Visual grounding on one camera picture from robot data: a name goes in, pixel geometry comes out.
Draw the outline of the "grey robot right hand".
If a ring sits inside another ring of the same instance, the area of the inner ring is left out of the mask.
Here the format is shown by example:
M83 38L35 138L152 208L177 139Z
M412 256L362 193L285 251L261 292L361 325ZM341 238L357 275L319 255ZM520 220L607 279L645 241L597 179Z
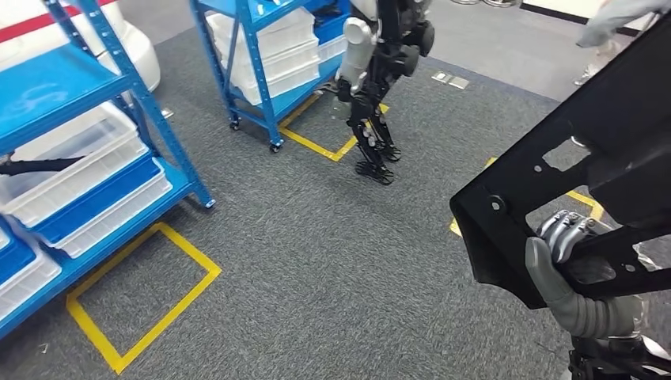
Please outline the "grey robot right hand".
M567 312L592 298L579 294L556 268L565 264L571 279L605 279L605 266L596 258L576 260L574 250L586 239L612 231L612 227L574 211L560 210L546 218L535 237L525 243L525 266L542 299L554 311Z

